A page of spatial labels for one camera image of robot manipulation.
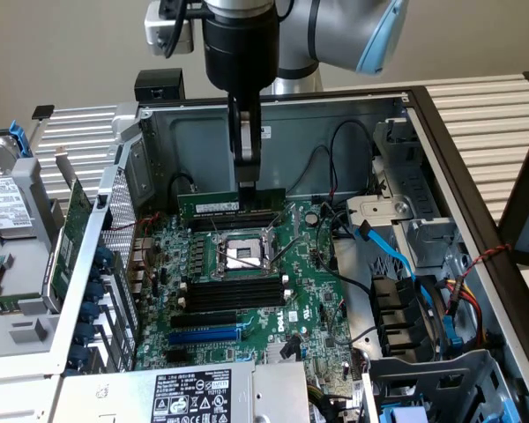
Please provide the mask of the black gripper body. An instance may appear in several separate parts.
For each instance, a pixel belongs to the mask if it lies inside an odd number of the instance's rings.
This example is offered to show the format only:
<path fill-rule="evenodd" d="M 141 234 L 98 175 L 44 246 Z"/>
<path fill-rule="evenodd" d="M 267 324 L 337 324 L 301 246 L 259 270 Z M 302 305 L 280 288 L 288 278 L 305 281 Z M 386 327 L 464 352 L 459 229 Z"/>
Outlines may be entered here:
<path fill-rule="evenodd" d="M 256 17 L 215 16 L 202 25 L 205 71 L 211 83 L 233 95 L 259 93 L 278 72 L 278 15 L 270 9 Z"/>

